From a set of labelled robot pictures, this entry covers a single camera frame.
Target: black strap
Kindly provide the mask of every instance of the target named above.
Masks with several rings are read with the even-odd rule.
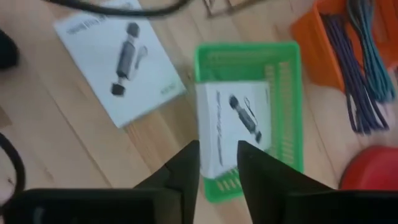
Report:
[[[254,120],[256,121],[256,125],[258,125],[259,122],[257,121],[256,116],[254,115],[253,111],[250,108],[250,101],[247,97],[244,98],[244,104],[247,106],[249,112],[251,113],[251,116],[253,116]]]
[[[26,184],[25,166],[17,150],[14,148],[11,142],[1,133],[0,133],[0,147],[2,147],[4,152],[6,152],[8,158],[10,158],[11,163],[14,166],[16,172],[16,183],[14,187],[14,192],[10,197],[11,199],[25,189],[25,184]],[[0,207],[0,216],[3,215],[4,208],[7,207],[8,203],[10,202],[10,199],[8,199],[8,201],[4,203],[2,207]]]

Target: handheld device illustration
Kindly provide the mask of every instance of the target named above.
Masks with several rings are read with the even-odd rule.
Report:
[[[129,74],[131,70],[132,61],[136,53],[136,46],[134,43],[139,36],[139,26],[135,22],[131,22],[127,25],[127,39],[123,42],[122,49],[119,55],[118,66],[116,68],[116,74],[118,75],[118,82],[112,84],[111,93],[114,96],[123,96],[126,88],[123,86],[124,80],[130,80]],[[134,76],[137,73],[138,66],[143,57],[148,54],[148,50],[145,46],[139,49],[137,60],[134,64]]]
[[[246,129],[251,134],[253,134],[255,136],[256,142],[260,143],[262,134],[258,130],[257,119],[256,119],[254,113],[250,109],[250,103],[249,103],[248,98],[245,97],[244,102],[256,122],[254,122],[253,119],[248,114],[248,112],[239,105],[239,101],[234,95],[231,95],[229,97],[229,105],[232,107],[232,109],[234,109],[234,110],[236,110],[236,112],[238,112],[239,119],[242,121],[243,125],[246,127]]]

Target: black cable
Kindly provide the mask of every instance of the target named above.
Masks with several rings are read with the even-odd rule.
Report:
[[[157,9],[147,10],[132,10],[132,9],[117,9],[111,7],[103,7],[95,4],[90,4],[79,0],[44,0],[61,6],[72,9],[92,12],[95,14],[103,14],[107,16],[124,16],[124,17],[162,17],[168,16],[174,12],[181,10],[191,0],[178,0],[175,4]]]
[[[15,197],[18,193],[21,193],[25,189],[26,185],[26,175],[25,175],[25,166],[24,163],[19,156],[17,150],[11,144],[11,142],[0,133],[0,147],[6,152],[8,158],[10,158],[12,165],[14,166],[15,173],[16,173],[16,183],[14,187],[14,192],[12,193],[11,197],[0,206],[0,216],[3,215],[4,208],[7,207],[10,199]]]
[[[355,58],[352,43],[344,28],[343,17],[322,15],[322,21],[341,68],[351,128],[354,132],[361,134],[388,130],[388,124],[381,114],[374,96],[369,94],[369,83],[362,75],[361,67]],[[355,115],[351,106],[351,97],[356,107]]]

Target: red object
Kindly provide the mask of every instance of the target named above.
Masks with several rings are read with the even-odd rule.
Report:
[[[371,146],[348,165],[341,190],[398,190],[398,148]]]

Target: wooden floor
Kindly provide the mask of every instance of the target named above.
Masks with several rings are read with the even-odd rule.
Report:
[[[198,138],[192,82],[195,47],[209,41],[289,40],[289,25],[312,1],[273,0],[233,17],[208,20],[202,2],[195,0],[184,11],[153,21],[188,93],[117,129],[52,28],[55,20],[72,11],[40,0],[0,0],[0,28],[22,54],[17,69],[0,74],[0,132],[21,153],[28,187],[135,186]],[[156,2],[141,1],[143,6]],[[345,165],[361,149],[398,144],[395,129],[370,138],[353,134],[345,96],[312,85],[303,74],[307,175],[336,187]],[[11,185],[13,175],[10,162],[0,155],[1,185]],[[213,205],[201,188],[195,223],[250,223],[250,217],[243,198]]]

